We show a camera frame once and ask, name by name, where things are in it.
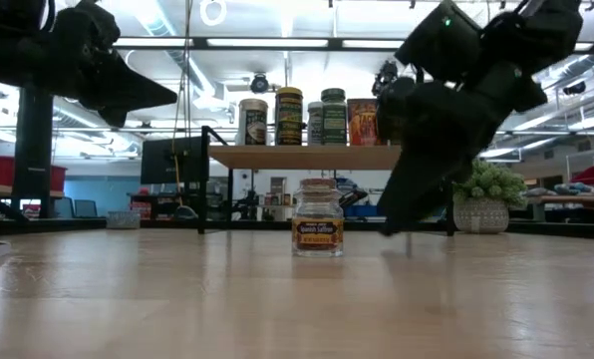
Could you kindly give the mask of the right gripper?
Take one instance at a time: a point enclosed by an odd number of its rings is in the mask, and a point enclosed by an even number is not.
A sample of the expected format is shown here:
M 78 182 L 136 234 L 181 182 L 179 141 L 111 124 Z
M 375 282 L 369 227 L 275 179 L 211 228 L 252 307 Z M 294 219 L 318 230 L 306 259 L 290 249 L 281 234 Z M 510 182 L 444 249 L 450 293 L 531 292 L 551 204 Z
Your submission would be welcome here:
M 467 181 L 473 162 L 513 112 L 547 102 L 540 84 L 517 65 L 499 62 L 466 77 L 458 89 L 433 81 L 410 92 L 410 148 L 399 157 L 378 201 L 384 236 L 412 227 L 447 204 L 454 182 Z

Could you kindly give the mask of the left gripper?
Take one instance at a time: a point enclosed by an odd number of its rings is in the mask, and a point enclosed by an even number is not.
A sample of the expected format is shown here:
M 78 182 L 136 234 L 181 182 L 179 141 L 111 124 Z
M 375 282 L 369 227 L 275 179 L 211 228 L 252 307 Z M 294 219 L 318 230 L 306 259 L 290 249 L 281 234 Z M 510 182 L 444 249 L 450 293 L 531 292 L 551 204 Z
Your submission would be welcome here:
M 121 127 L 127 113 L 177 102 L 177 93 L 132 70 L 114 48 L 121 30 L 95 1 L 81 1 L 56 15 L 50 32 L 50 90 Z

